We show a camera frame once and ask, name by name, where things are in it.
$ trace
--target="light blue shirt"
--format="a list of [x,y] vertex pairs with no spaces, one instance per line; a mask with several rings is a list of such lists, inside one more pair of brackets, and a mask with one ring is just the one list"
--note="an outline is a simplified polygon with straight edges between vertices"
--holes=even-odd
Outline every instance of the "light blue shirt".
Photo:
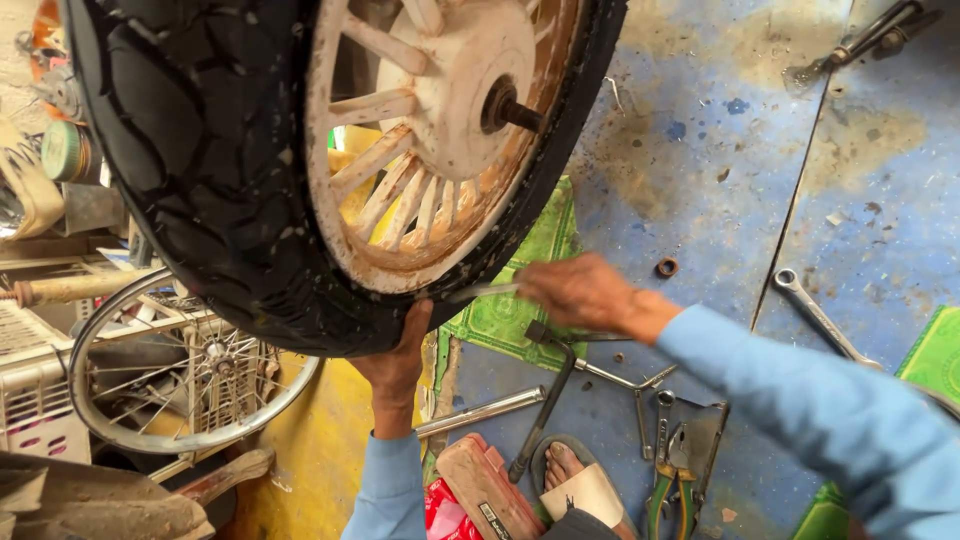
[[[907,384],[702,306],[674,318],[657,349],[836,482],[874,540],[960,537],[960,429]],[[366,459],[343,538],[425,538],[416,435],[371,437]]]

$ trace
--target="toe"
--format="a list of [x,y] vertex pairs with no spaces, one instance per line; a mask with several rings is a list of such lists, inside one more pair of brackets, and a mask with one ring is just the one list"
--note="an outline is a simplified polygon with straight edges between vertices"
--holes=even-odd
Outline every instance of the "toe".
[[557,463],[556,461],[551,461],[547,468],[551,473],[553,473],[553,478],[557,480],[556,485],[560,485],[566,482],[567,479],[569,478],[566,475],[566,471],[564,470],[564,467],[561,466],[561,464]]
[[550,471],[546,472],[546,477],[543,481],[543,491],[550,491],[551,489],[560,485],[560,482],[557,481],[557,477],[553,476],[553,473]]
[[577,455],[563,443],[553,443],[550,445],[550,453],[561,467],[567,478],[573,478],[574,475],[584,470],[584,464],[580,462]]

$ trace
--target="blue floor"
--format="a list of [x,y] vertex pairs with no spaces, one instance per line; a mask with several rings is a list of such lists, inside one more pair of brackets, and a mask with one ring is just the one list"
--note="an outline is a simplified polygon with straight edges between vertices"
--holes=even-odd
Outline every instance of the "blue floor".
[[[585,247],[679,304],[829,350],[768,289],[772,267],[793,268],[860,351],[895,371],[933,310],[960,293],[960,15],[944,3],[944,20],[899,55],[867,55],[828,80],[797,77],[891,4],[633,0],[613,83],[567,170]],[[653,269],[666,256],[681,270],[662,281]],[[633,344],[591,345],[588,359],[637,380],[666,365]],[[474,405],[553,377],[467,344],[457,394]],[[701,404],[720,399],[684,373],[663,387]],[[534,416],[473,429],[509,460]],[[546,431],[583,440],[642,517],[653,467],[640,459],[629,392],[574,374]],[[697,537],[789,538],[821,483],[734,411]],[[728,523],[725,508],[736,512]]]

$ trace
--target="pliers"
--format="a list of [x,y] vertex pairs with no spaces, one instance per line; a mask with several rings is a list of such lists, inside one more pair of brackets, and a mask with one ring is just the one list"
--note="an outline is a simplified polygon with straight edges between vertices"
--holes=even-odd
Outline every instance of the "pliers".
[[689,540],[690,535],[693,534],[695,509],[693,507],[692,489],[693,481],[697,479],[697,476],[688,469],[689,459],[686,455],[684,441],[686,439],[685,428],[686,424],[684,423],[676,426],[670,436],[666,457],[661,459],[658,455],[656,463],[657,482],[654,484],[654,493],[647,512],[647,540],[660,539],[660,509],[674,479],[677,481],[677,487],[680,490],[680,524],[677,540]]

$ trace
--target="yellow wall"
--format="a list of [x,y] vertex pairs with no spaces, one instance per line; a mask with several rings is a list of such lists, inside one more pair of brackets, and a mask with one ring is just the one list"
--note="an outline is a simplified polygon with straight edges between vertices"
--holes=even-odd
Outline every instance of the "yellow wall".
[[[276,463],[263,478],[237,486],[233,522],[218,538],[340,537],[360,488],[364,450],[373,426],[371,390],[346,360],[329,359],[321,369],[300,397],[260,433],[256,446],[273,448]],[[432,380],[431,366],[420,379],[418,410],[422,413],[415,413],[415,423],[421,422],[425,412],[422,396]]]

